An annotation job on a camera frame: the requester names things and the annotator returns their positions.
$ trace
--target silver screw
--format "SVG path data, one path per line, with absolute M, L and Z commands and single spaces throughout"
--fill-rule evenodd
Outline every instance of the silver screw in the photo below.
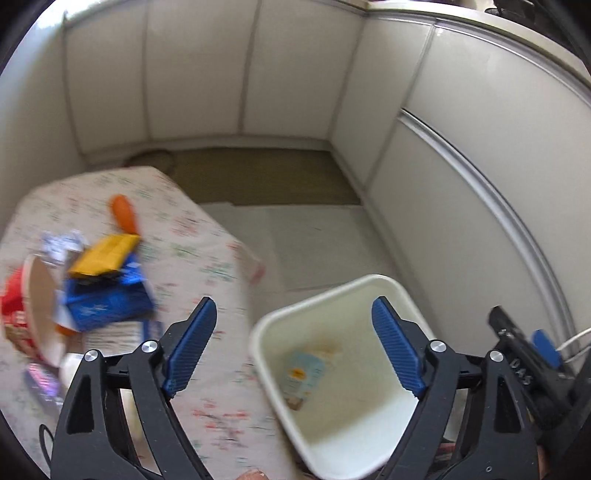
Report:
M 148 340 L 147 342 L 142 343 L 142 351 L 145 353 L 152 353 L 157 348 L 158 342 L 155 342 L 154 340 Z
M 431 342 L 431 350 L 441 353 L 447 350 L 447 345 L 440 340 L 433 340 Z
M 497 350 L 493 350 L 493 351 L 491 352 L 491 360 L 492 360 L 493 362 L 497 362 L 497 363 L 498 363 L 498 362 L 502 362 L 502 361 L 503 361 L 503 359 L 504 359 L 504 356 L 503 356 L 503 354 L 502 354 L 501 352 L 499 352 L 499 351 L 497 351 Z
M 99 352 L 97 352 L 96 350 L 88 350 L 84 354 L 84 360 L 86 360 L 87 362 L 92 362 L 93 360 L 96 360 L 98 356 Z

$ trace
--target brown mat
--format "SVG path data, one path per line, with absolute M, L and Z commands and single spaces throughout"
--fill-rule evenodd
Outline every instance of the brown mat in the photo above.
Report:
M 328 152 L 208 148 L 146 153 L 128 164 L 160 168 L 196 203 L 360 204 Z

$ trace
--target white cabinet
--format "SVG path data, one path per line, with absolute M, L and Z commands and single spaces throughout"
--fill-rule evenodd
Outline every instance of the white cabinet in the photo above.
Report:
M 244 131 L 325 140 L 363 18 L 310 0 L 262 0 Z
M 360 184 L 411 86 L 431 25 L 368 19 L 331 142 Z
M 98 12 L 66 30 L 66 75 L 83 153 L 147 140 L 142 95 L 145 0 Z
M 438 28 L 407 108 L 505 196 L 582 329 L 591 326 L 591 90 L 529 57 Z
M 146 89 L 158 140 L 238 133 L 256 0 L 153 0 Z
M 517 250 L 472 188 L 402 123 L 369 188 L 436 315 L 434 329 L 461 352 L 495 344 L 486 321 L 502 305 L 526 334 L 551 332 L 544 303 Z

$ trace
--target purple package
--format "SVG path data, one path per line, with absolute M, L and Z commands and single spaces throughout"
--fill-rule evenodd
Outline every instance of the purple package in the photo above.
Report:
M 58 378 L 43 365 L 32 362 L 25 370 L 25 384 L 45 413 L 57 419 L 64 402 Z

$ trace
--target white cable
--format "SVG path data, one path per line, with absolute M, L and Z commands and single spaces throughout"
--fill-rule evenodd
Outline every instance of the white cable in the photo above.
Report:
M 587 345 L 585 348 L 583 348 L 579 353 L 576 353 L 575 355 L 573 355 L 570 358 L 567 358 L 564 363 L 565 364 L 569 364 L 571 362 L 574 362 L 577 358 L 579 358 L 580 356 L 586 354 L 587 352 L 589 352 L 589 350 L 591 350 L 591 345 Z
M 565 348 L 567 348 L 571 343 L 576 342 L 577 340 L 579 340 L 581 337 L 584 337 L 585 335 L 588 335 L 591 333 L 591 328 L 588 328 L 586 330 L 583 330 L 580 333 L 577 333 L 574 337 L 569 338 L 568 340 L 565 341 L 565 343 L 563 343 L 562 345 L 560 345 L 556 350 L 558 352 L 564 350 Z

